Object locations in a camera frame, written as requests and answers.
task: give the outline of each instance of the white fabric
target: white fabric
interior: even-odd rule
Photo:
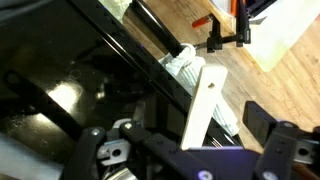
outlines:
[[[173,58],[170,54],[160,59],[159,62],[164,68],[193,95],[194,88],[197,83],[200,69],[206,64],[205,59],[196,56],[196,51],[191,44],[181,44],[184,50]],[[213,118],[231,135],[238,134],[238,119],[231,110],[222,94],[219,96],[219,102],[213,111]]]
[[[122,23],[122,18],[132,0],[99,0],[100,3]]]

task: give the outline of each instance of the bolt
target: bolt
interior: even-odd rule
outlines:
[[[273,172],[265,171],[263,172],[263,177],[265,180],[278,180],[277,175],[275,175]]]
[[[293,124],[286,122],[286,123],[284,123],[284,126],[286,126],[286,127],[293,127]]]
[[[212,174],[209,171],[202,170],[198,173],[198,178],[200,180],[212,180]]]
[[[94,130],[91,132],[91,134],[94,135],[94,136],[98,135],[99,133],[100,133],[100,130],[99,130],[99,129],[94,129]]]
[[[132,127],[132,124],[131,124],[131,123],[126,123],[126,124],[124,125],[124,127],[127,128],[127,129],[130,129],[130,128]]]

